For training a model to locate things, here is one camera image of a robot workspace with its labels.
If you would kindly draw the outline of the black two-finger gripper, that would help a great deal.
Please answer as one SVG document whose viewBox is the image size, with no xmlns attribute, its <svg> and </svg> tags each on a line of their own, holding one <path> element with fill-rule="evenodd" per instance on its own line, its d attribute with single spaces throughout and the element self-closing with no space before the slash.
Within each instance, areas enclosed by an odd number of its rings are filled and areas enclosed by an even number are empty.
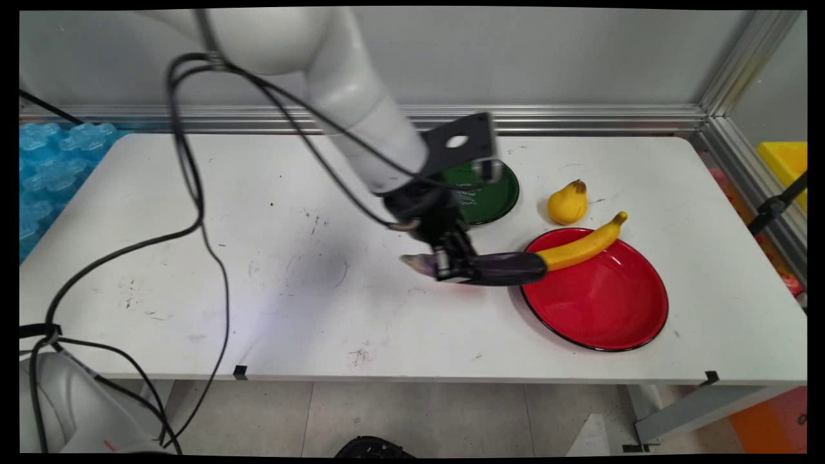
<svg viewBox="0 0 825 464">
<path fill-rule="evenodd" d="M 476 279 L 471 259 L 478 254 L 457 194 L 451 189 L 410 182 L 386 194 L 384 207 L 398 223 L 416 223 L 409 234 L 427 244 L 435 255 L 436 281 L 471 284 Z"/>
</svg>

